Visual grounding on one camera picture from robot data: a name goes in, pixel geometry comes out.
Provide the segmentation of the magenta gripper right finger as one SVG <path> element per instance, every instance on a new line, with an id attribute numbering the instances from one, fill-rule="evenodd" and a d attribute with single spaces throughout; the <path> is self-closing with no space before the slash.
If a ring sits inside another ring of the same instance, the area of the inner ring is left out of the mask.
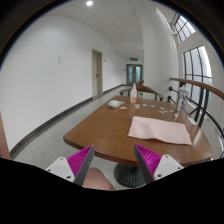
<path id="1" fill-rule="evenodd" d="M 183 169 L 183 166 L 170 155 L 161 156 L 140 145 L 134 146 L 134 154 L 146 184 Z"/>

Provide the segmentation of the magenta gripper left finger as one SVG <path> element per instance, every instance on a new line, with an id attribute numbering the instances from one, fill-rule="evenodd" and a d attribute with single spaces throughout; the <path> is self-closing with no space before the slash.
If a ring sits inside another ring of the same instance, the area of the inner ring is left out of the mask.
<path id="1" fill-rule="evenodd" d="M 59 157 L 46 168 L 46 171 L 82 186 L 93 157 L 94 146 L 91 145 L 68 158 Z"/>

